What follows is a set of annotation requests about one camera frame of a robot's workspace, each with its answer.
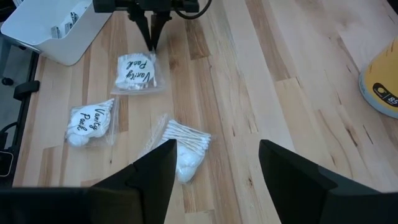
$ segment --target plastic bag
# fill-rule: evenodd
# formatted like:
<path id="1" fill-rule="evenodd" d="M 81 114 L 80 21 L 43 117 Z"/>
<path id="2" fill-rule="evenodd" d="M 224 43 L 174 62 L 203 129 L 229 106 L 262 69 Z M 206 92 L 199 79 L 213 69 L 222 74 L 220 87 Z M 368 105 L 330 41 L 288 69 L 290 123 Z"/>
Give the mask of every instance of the plastic bag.
<path id="1" fill-rule="evenodd" d="M 165 80 L 153 53 L 128 54 L 118 58 L 118 77 L 111 94 L 142 95 L 165 89 Z"/>
<path id="2" fill-rule="evenodd" d="M 118 133 L 118 119 L 119 98 L 73 107 L 65 139 L 73 147 L 112 146 Z"/>
<path id="3" fill-rule="evenodd" d="M 205 158 L 211 141 L 211 134 L 189 128 L 170 119 L 167 115 L 163 115 L 144 149 L 144 154 L 169 139 L 177 140 L 177 165 L 175 171 L 177 179 L 180 183 L 187 184 L 192 180 L 196 170 Z"/>

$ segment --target ziploc bag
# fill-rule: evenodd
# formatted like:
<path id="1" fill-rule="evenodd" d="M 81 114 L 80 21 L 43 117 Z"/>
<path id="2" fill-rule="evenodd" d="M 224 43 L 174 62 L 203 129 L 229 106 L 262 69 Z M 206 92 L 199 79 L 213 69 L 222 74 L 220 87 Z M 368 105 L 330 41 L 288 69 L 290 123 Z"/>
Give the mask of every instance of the ziploc bag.
<path id="1" fill-rule="evenodd" d="M 73 147 L 112 146 L 118 132 L 118 118 L 119 98 L 73 107 L 65 138 Z"/>
<path id="2" fill-rule="evenodd" d="M 170 119 L 166 114 L 149 140 L 144 154 L 169 139 L 177 140 L 176 176 L 180 183 L 189 183 L 203 162 L 210 145 L 211 134 L 189 128 Z"/>
<path id="3" fill-rule="evenodd" d="M 135 53 L 118 58 L 118 77 L 111 94 L 142 95 L 165 89 L 165 80 L 154 53 Z"/>

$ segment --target bundle of cotton swabs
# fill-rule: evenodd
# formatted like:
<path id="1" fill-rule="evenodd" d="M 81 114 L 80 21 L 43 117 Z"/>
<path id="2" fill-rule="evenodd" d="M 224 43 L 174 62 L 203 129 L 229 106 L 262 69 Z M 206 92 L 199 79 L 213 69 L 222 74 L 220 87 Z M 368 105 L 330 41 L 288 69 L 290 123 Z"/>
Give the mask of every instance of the bundle of cotton swabs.
<path id="1" fill-rule="evenodd" d="M 179 182 L 187 184 L 205 158 L 211 135 L 170 120 L 160 142 L 166 142 L 169 139 L 177 140 L 177 164 L 175 168 L 177 179 Z"/>
<path id="2" fill-rule="evenodd" d="M 162 141 L 168 139 L 176 139 L 179 144 L 184 145 L 187 149 L 204 156 L 209 147 L 211 135 L 170 120 L 162 136 Z"/>

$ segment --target black metal frame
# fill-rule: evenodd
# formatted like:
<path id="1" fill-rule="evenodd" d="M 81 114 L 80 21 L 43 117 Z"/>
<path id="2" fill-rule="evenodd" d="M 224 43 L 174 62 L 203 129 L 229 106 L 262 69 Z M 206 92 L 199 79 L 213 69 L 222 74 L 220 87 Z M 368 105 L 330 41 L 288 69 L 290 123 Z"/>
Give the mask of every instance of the black metal frame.
<path id="1" fill-rule="evenodd" d="M 27 82 L 31 82 L 34 80 L 38 61 L 39 61 L 38 53 L 32 52 L 29 69 L 28 69 Z M 14 132 L 14 139 L 12 140 L 12 146 L 8 150 L 8 152 L 14 155 L 11 164 L 11 171 L 7 177 L 1 178 L 0 187 L 12 187 L 12 182 L 15 176 L 19 152 L 21 149 L 22 137 L 24 135 L 26 117 L 29 110 L 29 103 L 30 103 L 30 95 L 21 99 L 21 106 L 19 109 L 17 125 Z"/>

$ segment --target wooden tabletop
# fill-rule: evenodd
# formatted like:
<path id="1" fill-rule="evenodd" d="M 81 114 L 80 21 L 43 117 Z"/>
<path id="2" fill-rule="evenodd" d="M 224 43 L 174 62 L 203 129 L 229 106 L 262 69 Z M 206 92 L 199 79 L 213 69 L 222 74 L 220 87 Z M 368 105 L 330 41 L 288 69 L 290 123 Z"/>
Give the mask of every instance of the wooden tabletop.
<path id="1" fill-rule="evenodd" d="M 164 113 L 214 140 L 190 185 L 174 185 L 166 223 L 279 223 L 257 158 L 270 139 L 383 192 L 398 190 L 398 121 L 370 107 L 359 71 L 398 35 L 386 0 L 214 0 L 160 37 L 167 90 L 124 96 L 113 147 L 64 143 L 72 106 L 107 100 L 120 55 L 146 51 L 114 13 L 81 60 L 41 57 L 15 186 L 89 186 L 137 159 Z"/>

